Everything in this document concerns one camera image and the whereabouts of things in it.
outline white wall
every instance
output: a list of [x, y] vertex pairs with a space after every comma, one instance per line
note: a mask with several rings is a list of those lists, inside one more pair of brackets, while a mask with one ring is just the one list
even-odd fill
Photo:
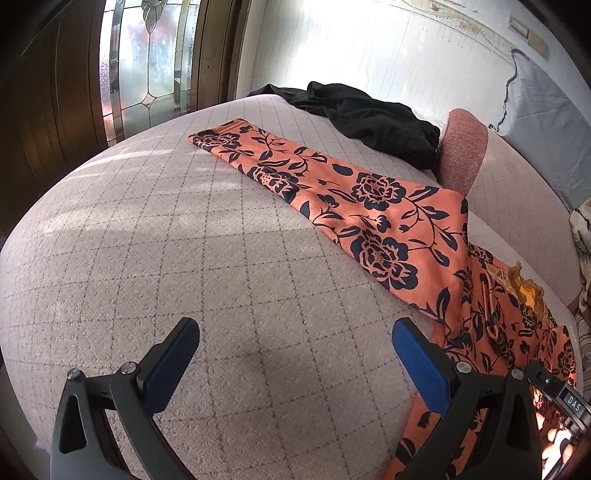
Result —
[[252, 69], [255, 64], [256, 48], [259, 42], [259, 34], [262, 29], [262, 19], [266, 5], [267, 0], [252, 0], [250, 10], [248, 11], [240, 55], [240, 65], [238, 66], [236, 98], [244, 98], [251, 92]]
[[[534, 60], [578, 107], [587, 122], [591, 124], [591, 91], [588, 85], [552, 32], [529, 10], [518, 0], [463, 0], [463, 4], [466, 5], [466, 8], [458, 6], [455, 6], [455, 8], [499, 32]], [[521, 35], [507, 27], [510, 16], [520, 20], [544, 39], [548, 44], [547, 59], [531, 48]]]
[[[548, 42], [548, 60], [508, 28], [511, 14]], [[517, 0], [268, 0], [251, 90], [267, 83], [306, 88], [311, 80], [339, 82], [402, 102], [437, 124], [453, 108], [494, 124], [514, 72], [509, 52], [515, 45], [591, 116], [583, 79], [534, 20]]]

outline bed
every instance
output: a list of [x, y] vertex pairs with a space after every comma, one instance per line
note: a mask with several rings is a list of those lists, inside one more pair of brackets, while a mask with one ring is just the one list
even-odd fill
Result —
[[[271, 95], [125, 140], [54, 186], [2, 249], [0, 345], [15, 393], [48, 448], [69, 368], [111, 372], [190, 316], [202, 343], [156, 421], [197, 479], [379, 478], [415, 393], [392, 324], [408, 316], [429, 337], [432, 321], [289, 205], [187, 143], [238, 117], [375, 173], [437, 185]], [[468, 231], [499, 259], [521, 261], [576, 338], [564, 304], [508, 243], [474, 214]]]

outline black cloth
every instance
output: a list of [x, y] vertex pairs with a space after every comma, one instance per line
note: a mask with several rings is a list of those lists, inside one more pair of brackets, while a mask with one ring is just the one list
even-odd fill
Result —
[[394, 155], [420, 170], [435, 167], [439, 129], [419, 120], [406, 105], [375, 100], [342, 83], [310, 82], [307, 90], [269, 83], [248, 96], [269, 93], [308, 113], [327, 117], [344, 136], [358, 138], [369, 148]]

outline orange floral fabric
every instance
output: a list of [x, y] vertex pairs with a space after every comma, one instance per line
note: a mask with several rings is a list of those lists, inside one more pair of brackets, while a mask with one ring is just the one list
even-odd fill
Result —
[[[236, 119], [189, 136], [281, 196], [392, 294], [432, 318], [431, 341], [478, 372], [506, 375], [533, 359], [574, 381], [574, 352], [543, 291], [468, 242], [458, 192], [371, 173]], [[553, 413], [540, 398], [538, 411]], [[464, 467], [485, 412], [478, 412], [446, 476]], [[417, 396], [386, 479], [402, 471], [437, 416]], [[556, 423], [556, 418], [546, 425]]]

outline blue gripper pad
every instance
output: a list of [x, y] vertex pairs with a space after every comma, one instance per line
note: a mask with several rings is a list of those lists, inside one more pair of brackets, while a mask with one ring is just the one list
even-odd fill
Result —
[[429, 411], [445, 415], [451, 403], [449, 383], [402, 320], [392, 327], [392, 346]]
[[143, 405], [150, 416], [164, 411], [199, 346], [197, 322], [189, 318], [183, 318], [181, 322], [184, 323], [180, 331], [175, 332], [176, 337], [167, 345], [168, 348], [154, 365], [144, 384]]

